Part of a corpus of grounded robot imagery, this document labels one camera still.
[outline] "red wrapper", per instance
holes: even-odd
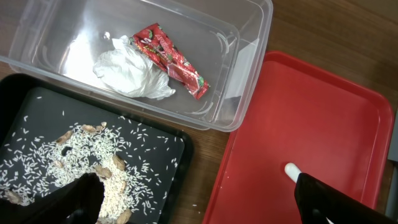
[[[157,23],[134,34],[132,38],[144,54],[170,77],[182,82],[197,100],[209,89],[207,81],[198,74]]]

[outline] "transparent bin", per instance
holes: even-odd
[[[271,0],[15,0],[0,9],[0,60],[95,98],[197,129],[234,131],[244,118],[264,58]],[[112,38],[158,22],[211,85],[196,100],[176,80],[163,100],[128,98],[97,79],[93,64]]]

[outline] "red plastic tray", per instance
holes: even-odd
[[[288,162],[375,208],[393,121],[380,94],[268,53],[243,124],[229,137],[203,223],[301,223]]]

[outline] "crumpled white tissue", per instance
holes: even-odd
[[[128,97],[161,100],[175,93],[167,84],[169,76],[140,51],[129,45],[129,38],[112,39],[115,50],[99,56],[93,71],[103,83]]]

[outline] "brown wooden surface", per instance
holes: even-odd
[[[398,3],[396,0],[273,0],[273,2],[274,18],[268,50],[281,50],[376,90],[386,96],[396,111],[398,107]],[[0,64],[0,78],[11,72],[6,64]],[[172,223],[201,223],[228,140],[228,133],[214,130],[197,131],[168,124],[186,131],[195,144],[195,157],[180,194]],[[392,164],[387,162],[377,206],[379,212],[384,212],[386,207],[391,175]]]

